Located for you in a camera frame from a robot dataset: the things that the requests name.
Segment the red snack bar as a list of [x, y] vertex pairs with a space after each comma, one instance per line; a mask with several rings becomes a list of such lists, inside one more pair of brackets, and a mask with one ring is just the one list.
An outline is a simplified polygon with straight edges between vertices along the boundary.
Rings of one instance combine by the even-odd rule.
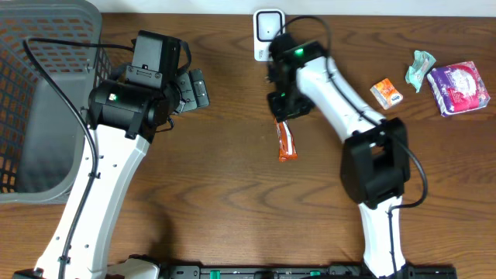
[[286, 121], [275, 121], [275, 124], [279, 142], [278, 160], [280, 162], [296, 160], [298, 158], [298, 154], [295, 149], [294, 138], [291, 130], [289, 129], [288, 123]]

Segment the orange snack packet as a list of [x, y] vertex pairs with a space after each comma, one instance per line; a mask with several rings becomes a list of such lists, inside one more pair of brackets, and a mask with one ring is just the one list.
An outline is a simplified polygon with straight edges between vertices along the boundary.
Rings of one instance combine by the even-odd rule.
[[376, 83], [370, 91], [385, 110], [398, 105], [403, 100], [403, 95], [388, 78]]

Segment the teal wrapper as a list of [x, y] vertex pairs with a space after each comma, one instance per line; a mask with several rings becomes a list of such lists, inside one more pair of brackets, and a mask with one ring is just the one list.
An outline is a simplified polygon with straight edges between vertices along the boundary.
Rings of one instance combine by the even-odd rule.
[[414, 51], [414, 61], [407, 69], [405, 81], [415, 88], [416, 93], [420, 92], [424, 77], [435, 62], [435, 57], [429, 52], [423, 50]]

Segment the purple snack packet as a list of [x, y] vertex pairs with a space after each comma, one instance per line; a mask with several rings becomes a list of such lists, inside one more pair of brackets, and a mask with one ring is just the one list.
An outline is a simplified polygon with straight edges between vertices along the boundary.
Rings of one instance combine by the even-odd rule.
[[433, 68], [426, 77], [442, 117], [485, 108], [491, 100], [473, 61]]

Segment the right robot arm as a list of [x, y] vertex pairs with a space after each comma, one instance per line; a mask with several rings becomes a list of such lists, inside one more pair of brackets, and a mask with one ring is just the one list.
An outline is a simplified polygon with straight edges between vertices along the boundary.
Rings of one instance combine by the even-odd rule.
[[363, 261], [374, 277], [392, 277], [405, 265], [399, 240], [399, 216], [410, 178], [404, 123], [387, 120], [371, 108], [339, 72], [317, 42], [299, 44], [285, 33], [268, 47], [269, 79], [276, 90], [267, 96], [277, 122], [318, 108], [343, 144], [340, 179], [359, 206], [365, 239]]

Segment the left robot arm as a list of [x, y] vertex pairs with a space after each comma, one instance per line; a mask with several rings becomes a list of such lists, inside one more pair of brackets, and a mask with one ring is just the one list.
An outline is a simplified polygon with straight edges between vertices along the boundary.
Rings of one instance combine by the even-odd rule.
[[180, 64], [189, 55], [178, 38], [142, 30], [131, 64], [93, 88], [77, 114], [84, 150], [59, 225], [32, 269], [17, 278], [159, 278], [160, 263], [132, 255], [109, 265], [113, 230], [130, 181], [157, 133], [173, 115], [209, 105], [203, 73]]

